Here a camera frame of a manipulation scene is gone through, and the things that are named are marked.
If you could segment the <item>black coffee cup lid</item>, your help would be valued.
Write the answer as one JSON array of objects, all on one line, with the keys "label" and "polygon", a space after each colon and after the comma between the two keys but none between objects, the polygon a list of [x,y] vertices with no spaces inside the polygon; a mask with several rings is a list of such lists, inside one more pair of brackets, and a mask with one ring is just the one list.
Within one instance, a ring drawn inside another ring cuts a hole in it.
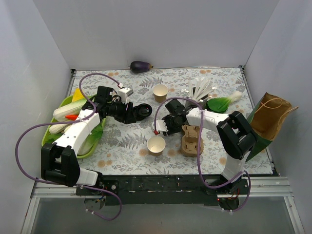
[{"label": "black coffee cup lid", "polygon": [[133,107],[133,113],[136,121],[142,121],[145,118],[149,117],[152,114],[152,111],[152,107],[147,103],[143,103]]}]

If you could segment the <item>brown paper coffee cup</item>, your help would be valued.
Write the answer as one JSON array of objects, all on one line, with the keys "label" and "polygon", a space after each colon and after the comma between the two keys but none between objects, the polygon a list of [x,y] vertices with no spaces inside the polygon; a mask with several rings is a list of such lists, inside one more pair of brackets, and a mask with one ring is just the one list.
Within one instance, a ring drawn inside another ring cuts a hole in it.
[{"label": "brown paper coffee cup", "polygon": [[147,141],[147,148],[151,155],[159,156],[165,149],[166,142],[160,136],[153,136]]}]

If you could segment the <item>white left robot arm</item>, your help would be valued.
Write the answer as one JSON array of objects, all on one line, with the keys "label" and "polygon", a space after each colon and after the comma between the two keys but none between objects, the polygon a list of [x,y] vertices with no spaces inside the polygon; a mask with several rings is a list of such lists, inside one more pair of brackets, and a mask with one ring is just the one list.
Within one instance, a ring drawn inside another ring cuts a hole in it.
[{"label": "white left robot arm", "polygon": [[74,123],[66,133],[53,143],[46,143],[41,149],[41,177],[44,180],[73,187],[87,185],[88,191],[98,195],[103,191],[104,184],[98,179],[95,171],[79,166],[77,155],[83,142],[102,120],[113,117],[116,121],[131,124],[136,122],[133,103],[128,97],[133,94],[130,88],[118,90],[120,101],[113,99],[113,89],[99,86],[97,94],[85,102]]}]

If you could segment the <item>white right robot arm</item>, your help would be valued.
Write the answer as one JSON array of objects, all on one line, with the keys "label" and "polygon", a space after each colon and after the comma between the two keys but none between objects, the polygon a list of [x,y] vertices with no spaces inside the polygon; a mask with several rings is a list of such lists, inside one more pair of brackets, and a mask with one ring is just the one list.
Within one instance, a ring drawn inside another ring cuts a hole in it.
[{"label": "white right robot arm", "polygon": [[227,153],[227,162],[221,176],[220,185],[212,186],[205,182],[201,167],[199,150],[197,150],[197,168],[199,178],[208,189],[222,189],[227,194],[233,193],[238,188],[238,180],[243,174],[247,174],[244,165],[248,155],[257,142],[255,131],[249,122],[239,111],[231,114],[219,114],[204,110],[197,102],[184,97],[171,97],[165,100],[169,115],[162,120],[157,119],[158,112],[165,102],[162,102],[156,110],[154,117],[154,133],[163,132],[165,136],[177,133],[184,122],[199,127],[199,136],[202,129],[219,134],[223,147]]}]

